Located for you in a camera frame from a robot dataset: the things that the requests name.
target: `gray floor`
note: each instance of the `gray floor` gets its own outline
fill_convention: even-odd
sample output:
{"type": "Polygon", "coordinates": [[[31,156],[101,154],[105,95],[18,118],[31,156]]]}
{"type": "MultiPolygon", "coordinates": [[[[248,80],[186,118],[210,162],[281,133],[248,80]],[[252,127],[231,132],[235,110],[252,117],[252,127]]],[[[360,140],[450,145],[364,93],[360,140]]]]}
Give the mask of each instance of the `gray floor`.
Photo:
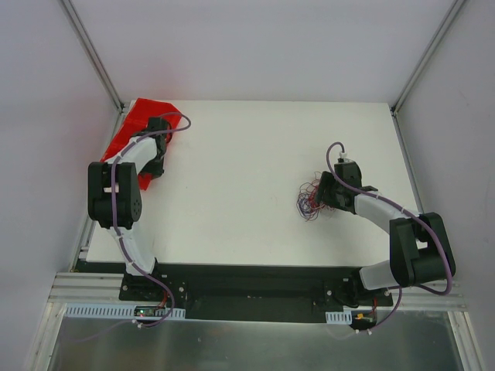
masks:
{"type": "Polygon", "coordinates": [[[456,370],[463,369],[445,313],[398,312],[372,335],[346,326],[165,322],[124,323],[74,343],[113,320],[65,318],[51,370],[456,370]]]}

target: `white table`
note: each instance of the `white table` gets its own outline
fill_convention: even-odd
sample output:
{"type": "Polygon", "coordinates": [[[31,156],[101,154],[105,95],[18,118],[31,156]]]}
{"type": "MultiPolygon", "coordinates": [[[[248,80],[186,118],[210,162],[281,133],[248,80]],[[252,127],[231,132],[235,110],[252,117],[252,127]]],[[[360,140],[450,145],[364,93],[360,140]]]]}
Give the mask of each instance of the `white table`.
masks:
{"type": "MultiPolygon", "coordinates": [[[[193,126],[174,135],[166,173],[142,192],[142,226],[159,262],[362,266],[388,259],[388,235],[368,220],[336,211],[306,222],[295,207],[299,186],[326,170],[326,149],[341,141],[364,185],[416,209],[386,104],[172,103],[193,126]]],[[[87,260],[123,261],[98,225],[87,260]]]]}

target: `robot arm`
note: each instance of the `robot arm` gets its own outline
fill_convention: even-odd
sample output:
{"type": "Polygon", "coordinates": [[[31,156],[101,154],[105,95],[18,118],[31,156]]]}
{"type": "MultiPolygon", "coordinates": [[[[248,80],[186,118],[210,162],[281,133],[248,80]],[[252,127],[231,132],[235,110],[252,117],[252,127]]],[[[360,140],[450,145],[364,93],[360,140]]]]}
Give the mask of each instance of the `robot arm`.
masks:
{"type": "MultiPolygon", "coordinates": [[[[362,186],[361,171],[356,162],[340,158],[335,164],[335,173],[346,184],[365,192],[377,194],[377,189],[362,186]]],[[[340,184],[329,172],[320,179],[316,203],[323,203],[370,220],[390,235],[390,260],[359,268],[349,279],[348,294],[359,297],[369,291],[392,287],[418,286],[430,281],[446,278],[442,258],[434,241],[413,219],[388,203],[354,192],[340,184]],[[417,240],[428,246],[418,249],[417,240]]],[[[452,275],[456,265],[447,238],[442,218],[436,213],[414,213],[432,228],[445,252],[452,275]]]]}
{"type": "MultiPolygon", "coordinates": [[[[167,129],[168,122],[160,117],[151,117],[148,127],[135,134],[116,156],[106,162],[93,162],[88,168],[88,212],[92,220],[108,230],[118,246],[123,238],[125,251],[121,249],[127,262],[131,261],[146,274],[155,268],[152,246],[142,232],[139,218],[142,211],[138,174],[149,173],[153,178],[163,174],[163,159],[166,152],[165,134],[140,139],[141,136],[167,129]],[[120,158],[115,170],[115,192],[117,193],[117,225],[113,227],[111,205],[111,166],[120,158]]],[[[126,271],[140,275],[132,264],[126,271]]]]}

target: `tangled wire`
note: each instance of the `tangled wire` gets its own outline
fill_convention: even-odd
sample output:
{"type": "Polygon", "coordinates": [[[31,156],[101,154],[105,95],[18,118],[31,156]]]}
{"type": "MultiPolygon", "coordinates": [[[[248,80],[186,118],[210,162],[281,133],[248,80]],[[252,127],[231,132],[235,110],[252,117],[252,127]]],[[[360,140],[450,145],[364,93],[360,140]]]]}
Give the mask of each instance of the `tangled wire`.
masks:
{"type": "Polygon", "coordinates": [[[319,212],[322,209],[332,209],[327,205],[319,205],[315,201],[320,177],[321,172],[315,172],[315,180],[306,182],[299,187],[299,196],[295,205],[297,206],[299,214],[306,219],[306,221],[312,221],[318,218],[319,212]]]}

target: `metal frame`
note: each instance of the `metal frame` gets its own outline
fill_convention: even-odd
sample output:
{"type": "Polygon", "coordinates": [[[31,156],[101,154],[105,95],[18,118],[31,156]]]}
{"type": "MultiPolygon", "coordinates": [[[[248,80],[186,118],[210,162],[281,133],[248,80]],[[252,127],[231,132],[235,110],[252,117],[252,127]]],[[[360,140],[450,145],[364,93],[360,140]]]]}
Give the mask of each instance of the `metal frame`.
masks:
{"type": "MultiPolygon", "coordinates": [[[[90,63],[93,65],[96,74],[100,77],[101,82],[108,92],[114,106],[119,111],[118,119],[114,126],[114,134],[123,121],[125,117],[125,110],[129,107],[129,104],[125,104],[121,101],[114,84],[111,82],[108,72],[104,68],[103,63],[101,62],[101,59],[98,56],[89,35],[87,34],[87,30],[84,28],[84,25],[77,14],[77,10],[73,6],[72,1],[59,0],[59,3],[66,13],[74,32],[77,34],[77,37],[80,40],[90,63]]],[[[409,77],[408,82],[403,88],[396,103],[391,108],[399,144],[405,158],[405,164],[408,170],[413,192],[415,194],[415,200],[420,211],[422,211],[422,203],[416,186],[414,170],[411,166],[408,151],[401,136],[400,126],[397,122],[397,113],[403,107],[404,102],[408,99],[411,89],[424,72],[428,62],[441,45],[446,33],[449,31],[454,21],[458,18],[466,3],[467,0],[453,1],[450,9],[442,20],[442,23],[436,30],[435,35],[427,45],[421,59],[418,61],[413,73],[409,77]]],[[[86,218],[82,228],[83,232],[80,235],[80,239],[77,244],[77,252],[74,254],[71,270],[72,272],[78,261],[81,262],[85,260],[87,255],[87,247],[89,245],[93,229],[94,223],[89,220],[89,218],[86,218]]],[[[50,292],[46,309],[43,314],[43,319],[35,338],[34,347],[31,352],[31,357],[29,358],[29,369],[45,370],[48,368],[67,303],[123,305],[122,301],[118,300],[121,280],[122,274],[59,273],[53,282],[53,288],[50,292]]],[[[437,282],[433,283],[433,285],[442,286],[444,283],[437,282]]],[[[126,302],[125,304],[145,305],[146,303],[126,302]]],[[[449,313],[456,344],[463,361],[463,366],[466,369],[471,370],[484,369],[483,360],[471,327],[469,314],[467,313],[467,307],[464,302],[461,287],[457,283],[454,284],[451,294],[447,297],[436,297],[417,288],[405,289],[400,310],[447,311],[449,313]]]]}

